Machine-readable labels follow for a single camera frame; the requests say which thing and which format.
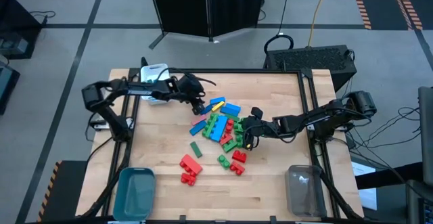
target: floor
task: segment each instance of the floor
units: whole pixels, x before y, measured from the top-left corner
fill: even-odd
[[[148,46],[160,35],[155,28],[92,28],[92,24],[157,24],[152,0],[18,0],[28,11],[54,10],[50,24],[87,24],[71,28],[46,28],[39,36],[33,57],[11,61],[21,73],[6,113],[0,117],[3,142],[0,153],[0,216],[4,223],[35,221],[54,163],[58,160],[85,160],[91,143],[84,137],[89,113],[84,109],[80,89],[107,79],[113,68],[138,67],[141,56],[150,64],[166,63],[182,68],[260,68],[263,45],[277,29],[244,29],[217,37],[219,43],[187,35],[168,34],[155,49]],[[265,0],[263,24],[278,24],[284,0]],[[288,0],[285,24],[310,24],[318,0]],[[363,24],[355,0],[323,0],[317,24]],[[312,46],[346,44],[356,53],[358,73],[352,91],[371,93],[378,108],[373,122],[359,128],[368,138],[380,125],[397,115],[402,106],[417,107],[417,89],[433,84],[432,64],[422,49],[420,37],[433,45],[433,31],[329,29],[314,31]],[[283,29],[305,47],[309,29]],[[283,49],[276,41],[269,49]],[[72,81],[70,90],[66,81]],[[53,120],[59,121],[58,127]],[[392,143],[412,137],[418,122],[402,120],[378,136],[371,145]],[[41,152],[49,153],[41,169],[35,166]],[[367,157],[375,156],[360,149]],[[421,160],[420,139],[373,150],[391,166]],[[26,198],[29,184],[35,195]]]

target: yellow lego brick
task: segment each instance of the yellow lego brick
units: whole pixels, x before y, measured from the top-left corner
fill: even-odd
[[[214,112],[214,111],[218,110],[223,105],[224,105],[224,102],[218,103],[217,105],[215,105],[214,107],[212,107],[212,111]]]

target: yellow cable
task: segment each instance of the yellow cable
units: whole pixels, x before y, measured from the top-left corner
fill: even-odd
[[[310,38],[309,38],[308,46],[310,46],[311,38],[313,38],[314,22],[316,21],[316,14],[317,14],[317,11],[319,10],[321,3],[322,3],[322,0],[319,0],[319,3],[317,4],[316,10],[314,11],[313,23],[311,24]]]

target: black metal frame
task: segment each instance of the black metal frame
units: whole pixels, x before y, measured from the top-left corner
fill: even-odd
[[[311,72],[311,70],[264,70],[264,69],[212,69],[212,68],[186,68],[186,69],[180,69],[184,72],[190,72],[190,73],[257,73],[257,74],[296,74],[298,77],[298,84],[299,84],[299,91],[300,91],[300,97],[301,97],[301,103],[302,103],[302,109],[305,112],[309,111],[308,108],[308,102],[307,102],[307,98],[306,98],[306,93],[305,93],[305,88],[304,88],[304,81],[303,78],[307,77],[307,80],[309,82],[309,89],[310,89],[310,94],[311,94],[311,100],[313,102],[313,107],[317,108],[318,102],[317,102],[317,95],[316,95],[316,91],[315,91],[315,86],[314,86],[314,81],[313,81],[313,73]],[[169,70],[169,72],[179,72],[178,70]],[[139,69],[138,68],[131,68],[129,70],[129,75],[128,75],[128,80],[131,81],[135,76],[137,76],[137,74],[139,74]],[[129,96],[126,96],[124,101],[123,101],[123,105],[122,105],[122,115],[125,116],[127,113],[127,108],[128,108],[128,104],[129,104]],[[132,111],[132,118],[133,121],[135,122],[137,119],[137,113],[138,113],[138,106],[139,105],[139,97],[135,96],[134,99],[134,104],[133,104],[133,111]],[[311,164],[318,164],[318,160],[317,160],[317,154],[316,154],[316,150],[315,150],[315,142],[313,141],[312,137],[308,136],[308,141],[309,141],[309,148],[310,148],[310,156],[311,156]],[[133,135],[131,138],[130,142],[126,142],[126,147],[127,149],[125,150],[125,155],[124,157],[128,158],[131,155],[131,148],[132,148],[132,143],[133,143]],[[110,165],[110,175],[108,178],[108,181],[111,181],[114,177],[114,173],[116,172],[117,169],[117,163],[118,163],[118,158],[119,158],[119,153],[120,153],[120,145],[121,143],[116,142],[116,145],[114,146],[114,151],[113,151],[113,157],[112,157],[112,162]],[[326,174],[329,176],[329,180],[331,181],[332,185],[334,184],[334,180],[332,178],[332,172],[331,172],[331,165],[329,163],[329,156],[327,154],[327,148],[326,148],[326,144],[322,143],[321,144],[321,151],[323,154],[323,164],[324,164],[324,169]],[[335,223],[339,223],[339,222],[345,222],[340,218],[340,211],[338,208],[338,205],[336,204],[336,201],[334,200],[333,197],[331,197],[331,195],[329,195],[331,198],[331,203],[332,203],[332,212],[333,212],[333,217],[332,218],[328,218],[327,217],[327,221],[335,221]],[[102,216],[107,216],[108,215],[108,210],[110,207],[110,197],[108,197],[106,203],[104,204],[103,207],[103,211],[102,211]],[[185,216],[180,216],[180,219],[177,220],[155,220],[155,221],[146,221],[149,223],[186,223],[186,217]],[[214,221],[188,221],[188,223],[214,223]],[[275,216],[270,216],[270,222],[269,221],[227,221],[226,223],[294,223],[293,221],[277,221]]]

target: red lego brick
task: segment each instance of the red lego brick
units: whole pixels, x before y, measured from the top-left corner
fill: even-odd
[[[232,159],[240,161],[242,163],[245,163],[246,161],[246,154],[245,153],[241,153],[239,150],[235,150],[235,152],[233,153],[233,155],[231,156]]]
[[[219,144],[223,145],[232,139],[233,139],[233,137],[230,134],[225,133],[224,136],[221,137]]]
[[[225,132],[230,134],[231,130],[233,130],[233,125],[235,124],[235,121],[233,119],[229,119],[227,121],[227,124],[225,125]]]
[[[182,173],[181,182],[188,183],[189,186],[193,186],[196,183],[196,178],[189,174]]]
[[[193,177],[197,176],[198,173],[202,171],[202,166],[200,166],[191,156],[189,156],[189,154],[186,154],[179,164]]]
[[[240,164],[236,163],[235,161],[233,161],[231,162],[230,170],[236,172],[236,175],[240,176],[245,171],[245,168]]]

